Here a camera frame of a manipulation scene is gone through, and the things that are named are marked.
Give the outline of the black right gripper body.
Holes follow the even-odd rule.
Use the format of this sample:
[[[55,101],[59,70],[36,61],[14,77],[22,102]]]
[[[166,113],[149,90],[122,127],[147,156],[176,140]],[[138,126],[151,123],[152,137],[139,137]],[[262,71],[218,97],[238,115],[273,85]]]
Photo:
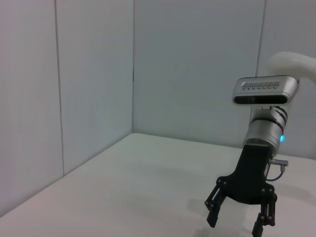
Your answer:
[[[270,147],[245,145],[233,173],[217,179],[217,196],[249,205],[274,205],[275,189],[265,176],[270,158]]]

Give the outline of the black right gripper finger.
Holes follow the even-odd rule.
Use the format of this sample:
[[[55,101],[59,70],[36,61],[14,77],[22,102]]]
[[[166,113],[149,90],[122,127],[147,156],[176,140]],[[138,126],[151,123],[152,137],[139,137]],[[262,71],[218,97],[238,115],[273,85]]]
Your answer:
[[[253,237],[262,237],[264,226],[274,226],[276,224],[276,201],[277,195],[275,193],[271,193],[260,199],[261,210],[257,216],[256,222],[252,230]]]
[[[207,222],[210,227],[215,228],[221,205],[227,197],[227,184],[216,184],[206,201],[204,202],[209,211]]]

